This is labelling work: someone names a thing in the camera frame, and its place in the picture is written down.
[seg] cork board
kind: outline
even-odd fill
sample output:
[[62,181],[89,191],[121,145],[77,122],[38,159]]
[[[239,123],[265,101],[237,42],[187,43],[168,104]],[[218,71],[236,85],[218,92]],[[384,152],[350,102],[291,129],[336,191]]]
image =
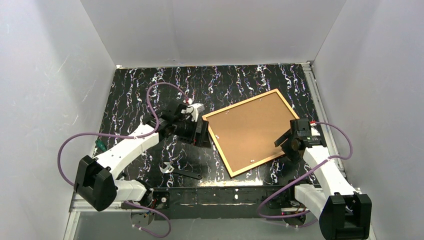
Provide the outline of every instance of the cork board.
[[278,89],[203,116],[231,177],[282,156],[274,142],[298,118]]

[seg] wooden frame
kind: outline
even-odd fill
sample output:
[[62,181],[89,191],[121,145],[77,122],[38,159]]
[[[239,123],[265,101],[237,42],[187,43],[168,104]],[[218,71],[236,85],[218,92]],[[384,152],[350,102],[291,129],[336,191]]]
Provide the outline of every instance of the wooden frame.
[[[219,114],[219,113],[222,113],[222,112],[224,112],[224,111],[228,111],[228,110],[233,109],[233,108],[236,108],[236,107],[238,107],[238,106],[240,106],[240,105],[243,105],[243,104],[249,103],[249,102],[251,102],[251,101],[254,101],[254,100],[257,100],[257,99],[263,98],[263,97],[265,97],[265,96],[267,96],[267,95],[271,95],[271,94],[275,94],[275,93],[277,93],[277,94],[278,94],[278,96],[281,98],[281,100],[285,103],[285,106],[289,109],[289,111],[290,111],[290,112],[291,112],[291,114],[293,115],[293,118],[298,119],[298,118],[299,118],[299,116],[295,113],[295,111],[292,109],[292,107],[289,105],[289,103],[286,101],[286,99],[283,97],[283,95],[280,93],[280,91],[279,91],[278,89],[270,90],[270,91],[265,92],[265,93],[262,93],[262,94],[260,94],[260,95],[257,95],[257,96],[251,97],[251,98],[249,98],[249,99],[243,100],[243,101],[241,101],[241,102],[235,103],[235,104],[233,104],[233,105],[231,105],[231,106],[227,106],[227,107],[224,107],[224,108],[222,108],[222,109],[216,110],[216,111],[214,111],[214,112],[211,112],[211,113],[205,114],[205,115],[203,115],[203,116],[202,116],[202,118],[203,118],[203,120],[207,121],[207,120],[208,120],[208,119],[207,119],[208,117],[214,116],[214,115]],[[271,155],[271,156],[269,156],[269,157],[267,157],[267,158],[264,158],[264,159],[261,159],[261,160],[259,160],[259,161],[256,161],[256,162],[254,162],[254,163],[252,163],[252,164],[248,165],[247,167],[244,167],[244,168],[242,168],[242,169],[239,169],[239,170],[233,171],[233,170],[231,169],[231,167],[230,167],[229,162],[227,161],[227,158],[226,158],[226,156],[225,156],[225,154],[224,154],[223,150],[221,149],[221,146],[220,146],[220,144],[219,144],[219,142],[218,142],[218,139],[217,139],[216,135],[214,134],[214,131],[213,131],[213,130],[212,130],[212,128],[211,128],[211,125],[209,125],[208,130],[209,130],[210,136],[212,137],[212,140],[213,140],[213,142],[215,143],[216,148],[217,148],[217,150],[218,150],[218,152],[219,152],[219,154],[220,154],[220,156],[221,156],[222,160],[223,160],[223,161],[224,161],[224,163],[225,163],[225,166],[226,166],[226,168],[227,168],[227,170],[228,170],[228,173],[229,173],[229,175],[230,175],[231,177],[234,177],[234,176],[236,176],[236,175],[242,174],[242,173],[244,173],[244,172],[246,172],[246,171],[248,171],[248,170],[250,170],[250,169],[253,169],[253,168],[257,167],[257,166],[260,166],[260,165],[262,165],[262,164],[264,164],[264,163],[266,163],[266,162],[268,162],[268,161],[271,161],[271,160],[273,160],[273,159],[275,159],[275,158],[278,158],[279,156],[282,156],[282,155],[284,154],[284,152],[283,152],[283,151],[281,151],[281,152],[279,152],[279,153],[277,153],[277,154],[274,154],[274,155]]]

